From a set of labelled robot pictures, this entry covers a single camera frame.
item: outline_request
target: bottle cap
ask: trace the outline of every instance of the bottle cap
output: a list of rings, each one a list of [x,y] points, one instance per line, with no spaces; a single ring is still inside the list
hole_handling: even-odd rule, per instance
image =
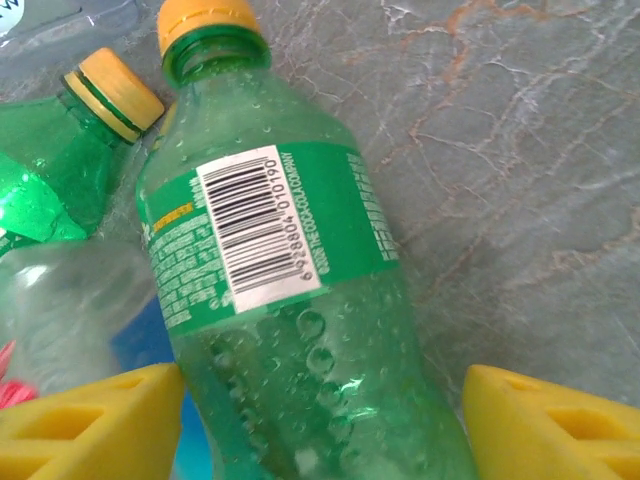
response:
[[[64,78],[98,117],[130,142],[164,113],[158,97],[109,48],[98,50]]]
[[[158,14],[160,53],[182,36],[212,25],[234,25],[260,33],[247,0],[166,0]]]

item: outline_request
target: barcode label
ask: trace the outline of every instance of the barcode label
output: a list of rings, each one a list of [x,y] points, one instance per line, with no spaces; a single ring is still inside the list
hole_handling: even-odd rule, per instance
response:
[[[236,313],[321,287],[275,146],[197,169]]]

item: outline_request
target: plastic waste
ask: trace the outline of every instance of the plastic waste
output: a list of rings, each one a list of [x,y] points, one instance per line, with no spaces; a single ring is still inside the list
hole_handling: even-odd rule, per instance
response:
[[[88,54],[138,20],[135,0],[0,0],[0,77]]]
[[[54,97],[0,106],[0,256],[91,235],[126,149],[164,111],[109,49],[62,83]]]
[[[167,0],[158,33],[177,110],[139,209],[216,478],[256,478],[242,439],[257,478],[475,479],[353,135],[269,71],[246,1]]]
[[[0,258],[0,344],[13,339],[11,373],[44,395],[174,361],[148,260],[119,242],[42,244]],[[210,480],[211,449],[189,396],[182,421],[177,477]]]

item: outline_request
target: green plastic bottle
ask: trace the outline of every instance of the green plastic bottle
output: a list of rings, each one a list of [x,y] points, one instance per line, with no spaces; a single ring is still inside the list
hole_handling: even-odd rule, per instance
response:
[[[54,97],[0,106],[0,256],[91,235],[128,147],[164,111],[109,49],[62,83]]]
[[[179,96],[139,208],[215,478],[475,479],[352,134],[269,71],[245,0],[168,0],[158,31]]]

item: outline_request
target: gray marble countertop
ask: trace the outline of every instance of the gray marble countertop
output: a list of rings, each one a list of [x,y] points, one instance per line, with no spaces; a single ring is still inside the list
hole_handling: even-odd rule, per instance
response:
[[[160,3],[116,49],[168,103]],[[640,0],[253,3],[277,72],[358,137],[452,401],[486,363],[640,406]],[[100,236],[139,241],[146,153]]]

